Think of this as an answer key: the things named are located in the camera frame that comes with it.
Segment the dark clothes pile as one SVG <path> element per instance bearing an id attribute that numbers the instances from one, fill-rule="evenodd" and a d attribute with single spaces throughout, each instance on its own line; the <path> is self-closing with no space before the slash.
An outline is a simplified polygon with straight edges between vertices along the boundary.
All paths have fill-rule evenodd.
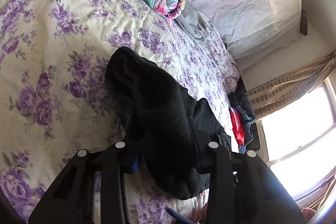
<path id="1" fill-rule="evenodd" d="M 259 134 L 256 126 L 256 115 L 252 109 L 247 91 L 240 77 L 234 92 L 228 94 L 230 107 L 235 108 L 241 119 L 241 125 L 245 132 L 245 145 L 238 146 L 240 153 L 248 150 L 258 151 L 261 148 Z"/>

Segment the red white blue garment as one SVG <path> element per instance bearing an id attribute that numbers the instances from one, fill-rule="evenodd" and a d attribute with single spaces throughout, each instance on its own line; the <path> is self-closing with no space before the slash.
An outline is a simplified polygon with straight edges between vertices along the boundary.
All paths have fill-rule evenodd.
<path id="1" fill-rule="evenodd" d="M 242 127 L 241 119 L 238 111 L 230 107 L 230 117 L 232 122 L 232 130 L 238 146 L 245 145 L 245 132 Z"/>

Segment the black pants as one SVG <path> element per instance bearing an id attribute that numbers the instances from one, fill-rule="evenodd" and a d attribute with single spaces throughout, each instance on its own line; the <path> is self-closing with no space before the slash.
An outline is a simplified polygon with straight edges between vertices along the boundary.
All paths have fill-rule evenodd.
<path id="1" fill-rule="evenodd" d="M 124 117 L 127 145 L 144 161 L 157 186 L 179 200 L 209 188 L 210 176 L 196 170 L 188 118 L 228 150 L 231 138 L 208 101 L 195 100 L 171 75 L 128 47 L 111 56 L 105 83 Z"/>

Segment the striped window curtain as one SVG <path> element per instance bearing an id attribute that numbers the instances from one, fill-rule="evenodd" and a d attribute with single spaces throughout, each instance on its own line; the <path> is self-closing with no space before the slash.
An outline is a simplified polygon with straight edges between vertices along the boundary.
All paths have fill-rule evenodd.
<path id="1" fill-rule="evenodd" d="M 334 71 L 335 50 L 247 91 L 256 118 L 262 119 L 300 99 L 319 87 Z"/>

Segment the purple floral bedspread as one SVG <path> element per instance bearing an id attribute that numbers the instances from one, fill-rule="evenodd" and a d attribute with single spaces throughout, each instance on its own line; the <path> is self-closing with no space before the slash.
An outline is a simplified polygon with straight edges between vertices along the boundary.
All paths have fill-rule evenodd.
<path id="1" fill-rule="evenodd" d="M 124 137 L 104 87 L 122 46 L 207 99 L 232 134 L 239 71 L 218 38 L 198 45 L 143 0 L 1 0 L 1 190 L 24 221 L 78 150 Z"/>

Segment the grey folded garment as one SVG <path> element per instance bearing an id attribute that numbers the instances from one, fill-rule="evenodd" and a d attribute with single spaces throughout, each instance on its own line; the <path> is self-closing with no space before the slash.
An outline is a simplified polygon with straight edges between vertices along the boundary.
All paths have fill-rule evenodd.
<path id="1" fill-rule="evenodd" d="M 189 2 L 186 2 L 185 8 L 175 22 L 191 40 L 201 45 L 204 45 L 213 35 L 211 23 Z"/>

